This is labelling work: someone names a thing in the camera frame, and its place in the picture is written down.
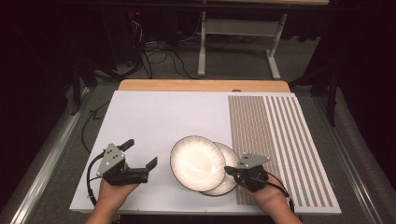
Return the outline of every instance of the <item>person's hand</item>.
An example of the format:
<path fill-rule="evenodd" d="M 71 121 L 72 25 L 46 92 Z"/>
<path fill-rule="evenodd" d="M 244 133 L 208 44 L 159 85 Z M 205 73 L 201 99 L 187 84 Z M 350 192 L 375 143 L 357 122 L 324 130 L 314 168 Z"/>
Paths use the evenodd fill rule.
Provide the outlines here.
<path fill-rule="evenodd" d="M 139 184 L 111 186 L 102 178 L 96 206 L 86 223 L 111 223 L 111 218 L 125 203 L 128 195 L 138 186 Z"/>
<path fill-rule="evenodd" d="M 283 189 L 281 183 L 276 178 L 271 175 L 268 176 L 268 182 L 278 185 Z M 254 193 L 247 189 L 244 190 L 253 197 L 260 209 L 270 216 L 276 224 L 302 223 L 300 219 L 291 212 L 285 194 L 281 190 L 269 185 Z"/>

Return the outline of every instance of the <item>stacked plates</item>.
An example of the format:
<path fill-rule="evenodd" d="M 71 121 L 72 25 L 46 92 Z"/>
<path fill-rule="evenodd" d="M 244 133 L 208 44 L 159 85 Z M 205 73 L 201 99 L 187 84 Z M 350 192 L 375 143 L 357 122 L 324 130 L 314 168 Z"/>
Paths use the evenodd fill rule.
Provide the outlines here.
<path fill-rule="evenodd" d="M 231 148 L 201 136 L 182 138 L 171 152 L 171 168 L 180 184 L 209 196 L 224 195 L 235 188 L 224 166 L 234 167 L 238 161 Z"/>

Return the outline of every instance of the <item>striped panel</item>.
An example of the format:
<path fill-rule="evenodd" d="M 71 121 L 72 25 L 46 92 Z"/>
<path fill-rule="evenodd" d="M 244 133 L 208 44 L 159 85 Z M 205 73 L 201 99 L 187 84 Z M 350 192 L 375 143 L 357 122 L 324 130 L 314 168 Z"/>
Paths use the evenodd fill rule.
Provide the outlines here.
<path fill-rule="evenodd" d="M 296 206 L 332 207 L 326 174 L 295 96 L 229 96 L 233 150 L 269 156 Z M 241 189 L 238 204 L 254 202 Z"/>

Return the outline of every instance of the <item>electrical cord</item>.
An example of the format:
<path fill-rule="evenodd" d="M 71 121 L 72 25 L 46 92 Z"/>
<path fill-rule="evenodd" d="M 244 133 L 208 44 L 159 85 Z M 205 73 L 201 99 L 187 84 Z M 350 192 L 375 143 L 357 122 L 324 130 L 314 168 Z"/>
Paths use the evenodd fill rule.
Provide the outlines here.
<path fill-rule="evenodd" d="M 202 18 L 202 13 L 199 14 L 198 22 L 197 22 L 197 25 L 195 26 L 195 30 L 192 33 L 192 35 L 190 37 L 186 38 L 186 39 L 179 40 L 178 41 L 179 43 L 182 43 L 182 42 L 185 42 L 185 41 L 189 41 L 189 40 L 195 39 L 196 37 L 201 36 L 201 35 L 197 35 L 196 34 L 197 31 L 198 31 L 199 25 L 201 23 L 201 18 Z"/>
<path fill-rule="evenodd" d="M 151 47 L 150 49 L 146 49 L 148 47 L 148 45 L 152 45 L 152 44 L 156 44 L 156 46 L 155 47 Z M 146 42 L 144 51 L 152 51 L 154 49 L 158 49 L 159 46 L 160 46 L 160 41 L 158 41 L 158 40 L 149 41 L 149 42 Z"/>
<path fill-rule="evenodd" d="M 260 39 L 263 39 L 263 36 L 254 36 L 251 40 L 241 40 L 241 39 L 235 39 L 233 37 L 235 36 L 239 36 L 239 35 L 226 35 L 225 37 L 223 37 L 224 35 L 208 35 L 208 39 L 206 40 L 206 46 L 210 49 L 223 49 L 224 47 L 226 47 L 229 44 L 240 44 L 240 43 L 253 43 L 255 41 L 258 41 Z M 210 46 L 210 39 L 215 39 L 215 40 L 223 40 L 225 39 L 225 43 L 223 43 L 221 46 L 217 46 L 217 47 L 213 47 Z"/>
<path fill-rule="evenodd" d="M 132 45 L 133 45 L 133 51 L 139 52 L 140 45 L 142 45 L 142 41 L 144 39 L 143 38 L 143 29 L 142 29 L 142 26 L 139 23 L 137 23 L 136 21 L 130 21 L 130 24 L 131 24 L 131 26 L 134 26 L 134 29 L 132 27 L 129 27 L 130 29 L 128 29 L 128 33 L 130 35 Z M 138 40 L 134 41 L 134 37 L 136 36 L 136 33 L 140 33 L 140 35 L 138 37 Z M 123 81 L 128 76 L 130 76 L 130 75 L 134 74 L 135 72 L 137 72 L 138 70 L 140 70 L 141 67 L 143 66 L 143 62 L 140 58 L 139 60 L 136 60 L 136 62 L 134 63 L 134 67 L 132 69 L 130 69 L 128 72 L 126 72 L 124 74 L 119 74 L 117 71 L 114 71 L 112 69 L 101 66 L 100 64 L 95 64 L 94 62 L 91 62 L 88 59 L 85 59 L 85 61 L 86 61 L 86 63 L 93 66 L 94 68 L 96 68 L 96 67 L 99 68 L 99 70 L 103 71 L 107 75 L 107 76 L 103 76 L 100 74 L 95 74 L 96 77 L 99 77 L 102 79 L 115 78 L 117 81 Z"/>
<path fill-rule="evenodd" d="M 95 180 L 95 179 L 100 179 L 100 178 L 102 178 L 102 177 L 101 177 L 101 176 L 97 176 L 97 177 L 91 178 L 91 179 L 90 179 L 90 182 L 92 182 L 92 181 Z"/>
<path fill-rule="evenodd" d="M 105 155 L 105 152 L 103 151 L 101 154 L 99 154 L 98 156 L 96 156 L 96 157 L 91 161 L 90 165 L 88 166 L 88 170 L 87 170 L 87 190 L 88 190 L 88 197 L 90 198 L 90 200 L 91 200 L 93 206 L 96 206 L 97 201 L 96 201 L 95 196 L 93 195 L 93 190 L 92 190 L 92 188 L 91 188 L 91 178 L 90 178 L 90 176 L 91 176 L 91 169 L 92 169 L 93 165 L 94 165 L 97 161 L 99 161 L 100 159 L 103 158 L 104 155 Z"/>
<path fill-rule="evenodd" d="M 159 41 L 157 42 L 157 46 L 155 47 L 155 48 L 151 48 L 150 50 L 144 50 L 144 52 L 149 52 L 149 54 L 147 55 L 145 55 L 145 57 L 146 57 L 146 60 L 148 61 L 148 63 L 149 64 L 159 64 L 159 63 L 163 63 L 163 62 L 165 62 L 166 61 L 166 59 L 169 57 L 169 58 L 171 58 L 172 59 L 172 61 L 173 61 L 173 65 L 174 65 L 174 68 L 175 68 L 175 71 L 180 75 L 180 76 L 182 76 L 182 77 L 186 77 L 186 78 L 190 78 L 190 79 L 200 79 L 199 77 L 193 77 L 193 76 L 191 76 L 190 75 L 190 73 L 187 71 L 187 69 L 186 69 L 186 67 L 185 67 L 185 64 L 184 64 L 184 61 L 181 59 L 181 57 L 177 54 L 177 52 L 175 52 L 174 50 L 172 50 L 172 49 L 161 49 L 160 47 L 160 43 L 159 43 Z M 160 61 L 158 61 L 158 62 L 151 62 L 150 60 L 149 60 L 149 58 L 150 57 L 152 57 L 153 55 L 155 55 L 155 54 L 163 54 L 164 55 L 164 57 L 160 60 Z M 182 73 L 180 73 L 180 71 L 178 71 L 178 69 L 177 69 L 177 59 L 181 62 L 181 68 L 183 69 L 183 71 L 184 71 L 184 74 L 182 74 Z"/>
<path fill-rule="evenodd" d="M 108 103 L 110 103 L 110 101 L 105 102 L 104 104 L 100 105 L 99 107 L 97 107 L 97 108 L 94 109 L 94 110 L 90 110 L 90 113 L 91 113 L 91 114 L 88 116 L 87 120 L 85 120 L 84 126 L 82 126 L 82 130 L 81 130 L 81 142 L 82 142 L 82 145 L 84 146 L 85 150 L 86 150 L 88 153 L 90 153 L 90 154 L 91 154 L 91 151 L 90 151 L 90 149 L 88 148 L 87 144 L 85 143 L 85 139 L 84 139 L 85 129 L 86 129 L 86 127 L 87 127 L 88 122 L 89 122 L 91 119 L 101 119 L 101 118 L 96 117 L 96 115 L 97 115 L 98 111 L 99 111 L 102 107 L 104 107 L 105 105 L 107 105 Z"/>
<path fill-rule="evenodd" d="M 149 57 L 148 57 L 148 55 L 146 54 L 145 51 L 143 51 L 143 55 L 145 56 L 146 61 L 148 62 L 148 69 L 149 69 L 149 71 L 148 71 L 148 69 L 146 68 L 145 64 L 142 62 L 143 67 L 145 68 L 146 72 L 148 73 L 148 79 L 152 79 L 152 69 L 151 69 L 151 63 L 150 63 L 150 61 L 149 61 Z"/>

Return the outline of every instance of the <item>white table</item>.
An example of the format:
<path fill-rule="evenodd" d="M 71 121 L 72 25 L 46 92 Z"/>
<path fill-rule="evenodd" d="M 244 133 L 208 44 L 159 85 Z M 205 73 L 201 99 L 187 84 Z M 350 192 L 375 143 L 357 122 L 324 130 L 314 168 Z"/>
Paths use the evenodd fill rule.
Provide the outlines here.
<path fill-rule="evenodd" d="M 202 84 L 205 85 L 205 81 L 136 81 L 137 84 L 142 84 L 142 82 L 146 84 L 147 89 L 157 86 L 164 91 L 142 91 L 145 88 L 139 88 L 139 85 L 134 85 L 133 81 L 129 83 L 132 83 L 130 86 L 134 85 L 134 91 L 116 91 L 106 112 L 106 117 L 88 161 L 88 163 L 91 162 L 109 143 L 121 145 L 131 138 L 135 140 L 135 145 L 125 152 L 126 160 L 131 167 L 144 167 L 147 162 L 151 161 L 154 157 L 158 157 L 158 165 L 150 172 L 148 183 L 139 186 L 129 196 L 126 203 L 120 209 L 120 213 L 157 215 L 262 215 L 262 211 L 256 205 L 242 205 L 239 203 L 237 201 L 237 190 L 233 190 L 223 196 L 209 197 L 183 187 L 178 183 L 171 171 L 169 163 L 170 152 L 173 145 L 179 139 L 188 135 L 200 135 L 212 141 L 234 147 L 235 151 L 238 148 L 240 150 L 240 146 L 233 142 L 234 130 L 230 122 L 230 111 L 232 110 L 230 108 L 230 102 L 232 102 L 230 96 L 235 96 L 236 99 L 241 96 L 286 99 L 293 104 L 297 103 L 296 106 L 292 106 L 292 108 L 296 109 L 292 113 L 297 116 L 296 118 L 301 119 L 301 108 L 293 93 L 282 92 L 282 88 L 278 88 L 280 92 L 169 91 L 168 87 L 172 86 L 169 85 L 169 82 L 174 84 L 184 83 L 186 86 L 191 86 L 193 90 L 200 90 L 203 87 Z M 240 89 L 243 90 L 248 90 L 248 88 L 244 87 L 245 84 L 249 84 L 255 88 L 257 88 L 257 85 L 263 85 L 265 88 L 265 86 L 271 87 L 272 83 L 271 81 L 223 82 L 212 80 L 208 81 L 208 85 L 206 86 L 212 86 L 213 88 L 213 84 L 217 83 L 220 89 L 229 89 L 230 87 L 234 89 L 235 86 L 233 85 L 238 82 L 241 83 L 240 86 L 242 88 Z M 285 85 L 284 82 L 273 81 L 273 83 L 275 86 Z M 120 89 L 128 89 L 128 85 L 121 84 Z M 304 120 L 301 120 L 301 125 L 304 126 L 304 124 Z M 285 181 L 296 203 L 295 211 L 297 214 L 339 214 L 341 213 L 340 207 L 332 192 L 329 180 L 310 138 L 309 131 L 306 126 L 300 128 L 305 131 L 307 141 L 310 141 L 307 143 L 311 147 L 309 149 L 311 150 L 310 153 L 303 155 L 304 151 L 299 150 L 298 152 L 301 152 L 299 159 L 292 162 L 293 169 L 291 170 L 288 168 L 288 165 L 285 166 L 290 158 L 280 155 L 282 152 L 286 152 L 285 150 L 290 149 L 287 149 L 286 146 L 282 147 L 281 143 L 278 142 L 279 146 L 276 148 L 279 149 L 276 150 L 276 153 L 280 154 L 270 156 L 275 160 L 274 162 L 277 162 L 276 166 L 279 169 L 272 171 L 275 173 L 280 172 L 279 175 Z M 274 136 L 280 136 L 282 134 L 276 132 L 280 132 L 280 130 L 272 131 L 272 134 Z M 293 174 L 301 172 L 301 169 L 305 167 L 303 163 L 308 160 L 312 161 L 309 162 L 310 164 L 315 163 L 317 169 L 308 171 L 300 177 L 292 177 Z M 99 162 L 92 167 L 92 177 L 96 173 L 98 166 Z M 90 199 L 86 197 L 86 170 L 82 174 L 73 202 L 70 205 L 71 210 L 83 213 L 89 213 L 93 209 Z M 310 180 L 312 181 L 311 184 L 320 182 L 318 183 L 318 187 L 313 189 L 313 191 L 310 191 L 311 189 L 308 188 Z M 92 188 L 94 194 L 97 195 L 99 181 L 93 181 Z M 327 197 L 327 199 L 320 200 L 318 194 L 322 195 L 321 197 Z"/>

